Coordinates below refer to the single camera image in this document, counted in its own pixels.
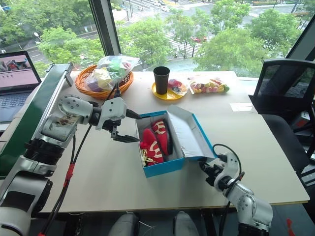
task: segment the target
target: chair backrest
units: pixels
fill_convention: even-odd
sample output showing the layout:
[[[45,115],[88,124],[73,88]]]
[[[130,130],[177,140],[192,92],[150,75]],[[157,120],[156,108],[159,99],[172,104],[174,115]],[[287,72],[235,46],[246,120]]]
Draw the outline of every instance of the chair backrest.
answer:
[[[259,114],[290,121],[311,107],[315,94],[315,63],[306,60],[265,60],[252,102]]]

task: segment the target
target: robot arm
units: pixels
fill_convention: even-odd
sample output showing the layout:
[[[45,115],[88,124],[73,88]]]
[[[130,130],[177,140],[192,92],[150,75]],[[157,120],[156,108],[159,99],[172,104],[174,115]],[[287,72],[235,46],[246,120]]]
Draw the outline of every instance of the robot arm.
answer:
[[[57,161],[74,136],[78,124],[90,124],[105,129],[120,142],[137,142],[132,136],[118,135],[121,119],[140,118],[126,108],[117,96],[94,107],[75,95],[66,95],[57,103],[55,111],[39,124],[32,140],[0,187],[0,235],[27,236],[31,215],[42,210],[53,183]]]
[[[257,198],[254,192],[231,176],[237,174],[238,162],[231,152],[219,155],[225,162],[220,165],[209,166],[200,162],[201,169],[208,175],[206,181],[235,206],[239,220],[239,236],[268,236],[273,216],[271,206],[264,200]]]

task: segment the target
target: black mesh chair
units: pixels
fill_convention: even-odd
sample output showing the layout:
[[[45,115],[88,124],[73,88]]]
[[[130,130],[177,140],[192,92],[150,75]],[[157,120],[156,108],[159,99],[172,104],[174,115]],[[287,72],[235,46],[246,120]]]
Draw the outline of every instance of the black mesh chair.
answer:
[[[308,111],[315,130],[313,99],[315,94],[315,63],[306,60],[265,60],[252,103],[259,114],[281,116],[286,122],[302,111]],[[307,152],[311,157],[315,139]]]
[[[264,62],[252,103],[269,126],[293,169],[300,177],[311,200],[304,204],[315,222],[315,185],[303,182],[302,177],[315,172],[302,173],[310,163],[315,150],[315,139],[307,153],[288,123],[301,112],[308,111],[311,127],[315,131],[313,99],[315,94],[315,63],[303,60],[274,59]]]

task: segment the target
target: red car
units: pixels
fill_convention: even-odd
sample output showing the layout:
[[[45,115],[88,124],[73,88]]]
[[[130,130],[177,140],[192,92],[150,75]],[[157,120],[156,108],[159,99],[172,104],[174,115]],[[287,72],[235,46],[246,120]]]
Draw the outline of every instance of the red car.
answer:
[[[191,39],[196,42],[196,43],[201,43],[201,39],[200,38],[193,38],[191,37]],[[206,36],[203,36],[202,38],[202,42],[206,42],[207,41],[207,37]]]

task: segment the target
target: plastic bag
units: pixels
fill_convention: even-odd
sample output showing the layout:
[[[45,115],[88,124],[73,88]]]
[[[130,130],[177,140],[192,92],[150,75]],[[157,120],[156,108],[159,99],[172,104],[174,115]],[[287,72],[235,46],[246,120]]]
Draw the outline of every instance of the plastic bag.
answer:
[[[100,59],[96,69],[85,79],[85,87],[94,92],[111,90],[137,65],[139,58],[107,56]]]
[[[194,76],[189,78],[190,91],[192,94],[195,93],[215,93],[215,92],[228,92],[229,86],[225,84],[218,77],[209,78],[209,76]]]
[[[188,92],[189,83],[177,79],[170,79],[167,86],[175,94],[184,96]]]

